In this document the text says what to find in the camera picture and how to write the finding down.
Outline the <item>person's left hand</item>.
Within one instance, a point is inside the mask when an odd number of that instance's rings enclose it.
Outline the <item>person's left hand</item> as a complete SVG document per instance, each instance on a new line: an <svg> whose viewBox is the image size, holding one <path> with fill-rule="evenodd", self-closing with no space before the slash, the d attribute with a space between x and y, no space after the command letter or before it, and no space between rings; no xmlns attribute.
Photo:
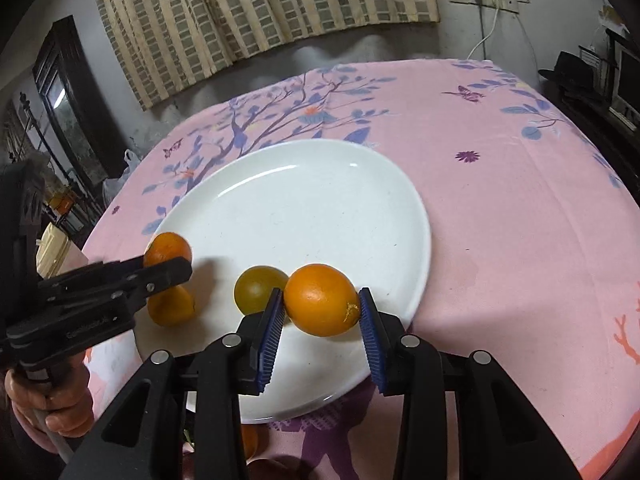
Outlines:
<svg viewBox="0 0 640 480"><path fill-rule="evenodd" d="M84 363L85 353L68 360L70 370L65 379L49 393L10 368L4 388L18 421L39 430L35 410L47 413L46 426L66 438L84 436L93 426L93 400L88 387L90 373Z"/></svg>

